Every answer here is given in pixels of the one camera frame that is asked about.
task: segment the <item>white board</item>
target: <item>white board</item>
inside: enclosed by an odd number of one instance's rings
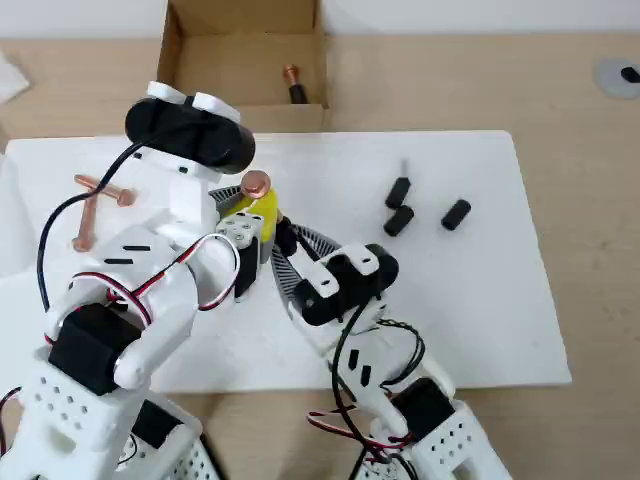
[[[414,324],[460,387],[559,384],[571,380],[518,160],[505,132],[398,132],[258,135],[252,168],[270,173],[286,215],[340,243],[379,243],[400,262],[388,290],[392,316]],[[127,146],[124,138],[20,140],[8,155],[20,172],[32,223],[78,193],[73,175],[101,175]],[[410,159],[416,212],[397,238],[384,234],[384,199]],[[225,177],[220,186],[239,183]],[[104,241],[166,203],[168,176],[129,161],[114,183],[135,187],[132,209],[101,201]],[[440,219],[459,198],[472,211],[455,232]],[[82,256],[69,241],[81,207],[51,236],[47,279],[62,294]],[[324,388],[323,363],[289,323],[271,269],[231,310],[200,314],[192,338],[157,374],[163,391]],[[41,338],[35,275],[0,283],[4,305],[0,387],[20,383],[20,358]]]

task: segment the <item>copper nail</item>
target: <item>copper nail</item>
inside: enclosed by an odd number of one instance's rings
[[[251,170],[242,177],[240,190],[246,197],[262,198],[271,190],[271,178],[262,170]]]
[[[99,180],[88,175],[76,175],[74,178],[76,183],[92,190],[100,183]],[[118,188],[112,184],[108,184],[100,193],[107,197],[115,198],[120,207],[130,207],[136,201],[136,194],[132,190]]]
[[[73,239],[73,249],[76,252],[88,252],[95,244],[94,227],[96,224],[96,210],[98,207],[98,196],[93,195],[84,201],[82,219],[78,236]]]
[[[298,85],[300,83],[299,75],[300,69],[293,64],[287,64],[284,66],[284,78],[287,80],[290,86]]]

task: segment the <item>yellow block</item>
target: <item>yellow block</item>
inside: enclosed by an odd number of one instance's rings
[[[278,196],[276,191],[274,189],[269,190],[264,197],[257,201],[253,198],[244,197],[229,211],[229,215],[244,210],[250,205],[251,207],[247,210],[249,213],[264,217],[264,227],[262,228],[260,242],[267,243],[275,235],[278,221]]]

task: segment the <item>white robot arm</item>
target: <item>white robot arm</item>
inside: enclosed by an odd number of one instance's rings
[[[299,272],[291,241],[273,252],[289,316],[331,366],[336,402],[340,382],[354,406],[375,418],[363,439],[349,425],[349,407],[308,417],[319,428],[364,440],[353,478],[510,479],[469,407],[454,399],[453,382],[419,333],[388,319],[384,291],[398,275],[395,259],[378,245],[342,247],[309,228],[288,228],[314,260]],[[351,431],[322,421],[336,413],[347,417]]]

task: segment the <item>brown cardboard box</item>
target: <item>brown cardboard box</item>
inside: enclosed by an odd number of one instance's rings
[[[325,34],[317,0],[169,0],[158,80],[234,106],[257,132],[322,131]],[[285,64],[309,105],[291,105]]]

